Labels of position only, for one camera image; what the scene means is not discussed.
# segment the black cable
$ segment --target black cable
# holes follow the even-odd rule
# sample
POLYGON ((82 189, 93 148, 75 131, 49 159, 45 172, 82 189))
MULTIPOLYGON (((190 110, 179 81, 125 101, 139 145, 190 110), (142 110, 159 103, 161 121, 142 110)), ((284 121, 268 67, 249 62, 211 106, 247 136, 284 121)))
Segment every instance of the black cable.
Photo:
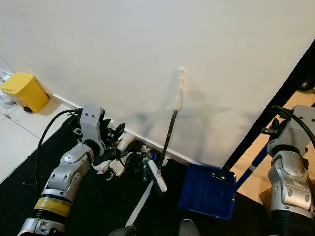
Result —
POLYGON ((45 135, 48 132, 48 129, 54 123, 54 121, 59 116, 61 116, 62 114, 64 114, 64 113, 78 113, 79 114, 80 112, 81 112, 80 109, 71 109, 71 110, 65 110, 65 111, 59 112, 57 115, 55 115, 55 117, 47 125, 44 133, 42 134, 42 136, 41 136, 41 138, 39 140, 39 143, 38 143, 38 146, 37 146, 37 151, 36 151, 36 167, 35 167, 35 187, 36 187, 36 189, 39 189, 38 182, 41 179, 41 178, 39 178, 39 152, 40 152, 40 147, 41 147, 41 145, 43 143, 43 140, 45 138, 45 135))
POLYGON ((286 115, 288 115, 292 119, 294 119, 304 129, 306 134, 309 136, 309 138, 310 138, 310 140, 311 140, 311 142, 313 144, 313 147, 315 149, 315 137, 314 137, 313 133, 311 132, 311 130, 301 121, 301 119, 299 117, 297 117, 295 114, 287 111, 285 108, 283 108, 281 106, 274 105, 274 106, 272 106, 271 109, 272 110, 277 110, 278 114, 285 113, 286 115))

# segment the yellow box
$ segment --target yellow box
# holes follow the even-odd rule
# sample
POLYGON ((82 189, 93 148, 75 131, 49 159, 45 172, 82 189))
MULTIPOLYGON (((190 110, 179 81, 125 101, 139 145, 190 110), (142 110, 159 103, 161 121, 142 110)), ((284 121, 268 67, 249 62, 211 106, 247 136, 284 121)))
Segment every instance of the yellow box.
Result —
POLYGON ((29 107, 39 112, 48 103, 49 97, 39 85, 36 77, 29 73, 17 72, 0 87, 22 107, 29 107))

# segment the blue dustpan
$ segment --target blue dustpan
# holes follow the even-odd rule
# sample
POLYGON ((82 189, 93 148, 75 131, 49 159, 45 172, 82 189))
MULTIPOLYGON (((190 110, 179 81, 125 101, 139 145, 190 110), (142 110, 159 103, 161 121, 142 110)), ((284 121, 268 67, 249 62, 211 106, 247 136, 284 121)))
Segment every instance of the blue dustpan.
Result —
POLYGON ((231 171, 210 166, 190 165, 179 208, 223 220, 231 219, 237 189, 266 156, 267 145, 261 150, 238 182, 236 182, 235 174, 231 171))

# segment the floor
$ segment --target floor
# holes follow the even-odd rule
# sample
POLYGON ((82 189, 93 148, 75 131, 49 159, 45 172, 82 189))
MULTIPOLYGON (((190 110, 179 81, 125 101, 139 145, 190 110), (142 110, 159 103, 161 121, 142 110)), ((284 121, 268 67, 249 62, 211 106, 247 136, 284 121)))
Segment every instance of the floor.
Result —
MULTIPOLYGON (((51 99, 40 113, 29 114, 14 105, 9 109, 0 106, 0 183, 32 154, 50 120, 60 111, 73 109, 51 99)), ((60 116, 49 129, 44 141, 67 119, 60 116)))
MULTIPOLYGON (((293 108, 297 104, 311 106, 315 102, 315 90, 296 92, 285 107, 293 108)), ((40 112, 28 114, 18 105, 4 109, 0 106, 0 183, 22 163, 28 155, 36 150, 38 141, 49 121, 55 114, 66 109, 73 109, 69 104, 51 99, 49 104, 40 112)), ((67 119, 66 115, 59 117, 46 135, 46 139, 67 119)), ((268 136, 261 134, 250 148, 243 154, 231 171, 239 178, 256 157, 268 136)), ((315 179, 314 150, 310 146, 306 158, 310 161, 309 174, 315 179)), ((271 157, 268 156, 241 186, 238 192, 261 203, 259 193, 270 187, 268 171, 271 157)))

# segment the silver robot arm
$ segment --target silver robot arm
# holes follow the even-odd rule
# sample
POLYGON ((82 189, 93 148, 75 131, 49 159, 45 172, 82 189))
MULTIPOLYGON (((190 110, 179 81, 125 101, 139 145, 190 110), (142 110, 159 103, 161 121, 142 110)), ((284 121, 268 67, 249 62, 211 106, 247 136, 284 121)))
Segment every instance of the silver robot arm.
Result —
POLYGON ((64 222, 80 182, 94 158, 105 151, 99 129, 104 114, 100 107, 83 108, 80 117, 82 143, 61 157, 59 166, 53 170, 41 193, 33 216, 25 220, 18 236, 63 235, 64 222))
MULTIPOLYGON (((315 108, 296 106, 293 114, 315 134, 315 108)), ((280 134, 267 146, 273 158, 268 173, 272 184, 270 235, 314 235, 311 182, 303 161, 310 139, 293 119, 285 124, 274 130, 280 134)))

